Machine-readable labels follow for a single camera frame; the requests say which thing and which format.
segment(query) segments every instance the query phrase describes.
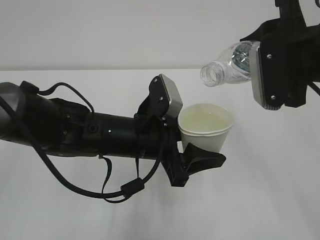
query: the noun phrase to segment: white paper cup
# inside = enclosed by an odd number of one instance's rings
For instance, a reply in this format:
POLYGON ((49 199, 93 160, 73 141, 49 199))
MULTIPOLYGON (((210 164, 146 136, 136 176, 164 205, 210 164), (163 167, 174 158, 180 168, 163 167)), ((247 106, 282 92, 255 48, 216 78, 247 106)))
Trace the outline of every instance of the white paper cup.
POLYGON ((188 143, 196 147, 219 153, 234 122, 226 109, 201 103, 189 106, 178 116, 183 150, 188 143))

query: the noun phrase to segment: white wall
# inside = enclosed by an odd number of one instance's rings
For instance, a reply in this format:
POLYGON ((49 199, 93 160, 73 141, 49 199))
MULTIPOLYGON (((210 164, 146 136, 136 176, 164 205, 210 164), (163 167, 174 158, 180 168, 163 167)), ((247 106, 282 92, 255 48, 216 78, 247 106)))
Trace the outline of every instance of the white wall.
MULTIPOLYGON (((298 109, 262 109, 251 84, 207 88, 199 70, 5 71, 47 89, 64 81, 97 112, 133 116, 160 73, 173 79, 184 106, 215 103, 235 116, 222 168, 170 187, 160 167, 144 191, 112 205, 61 186, 32 148, 0 142, 1 240, 318 240, 320 239, 320 98, 308 91, 298 109)), ((55 96, 77 101, 63 87, 55 96)), ((106 166, 97 158, 52 157, 74 184, 99 191, 106 166)), ((108 191, 135 177, 133 159, 113 157, 108 191)), ((141 161, 144 176, 153 161, 141 161)))
POLYGON ((199 68, 279 16, 273 0, 0 2, 0 70, 199 68))

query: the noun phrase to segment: clear plastic bottle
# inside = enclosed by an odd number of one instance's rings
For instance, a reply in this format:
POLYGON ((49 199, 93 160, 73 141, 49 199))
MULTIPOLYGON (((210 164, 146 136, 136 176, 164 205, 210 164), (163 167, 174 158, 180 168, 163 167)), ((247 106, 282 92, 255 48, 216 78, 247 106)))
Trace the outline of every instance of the clear plastic bottle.
POLYGON ((224 50, 217 60, 201 69, 201 80, 208 87, 238 84, 251 80, 249 53, 254 42, 238 42, 224 50))

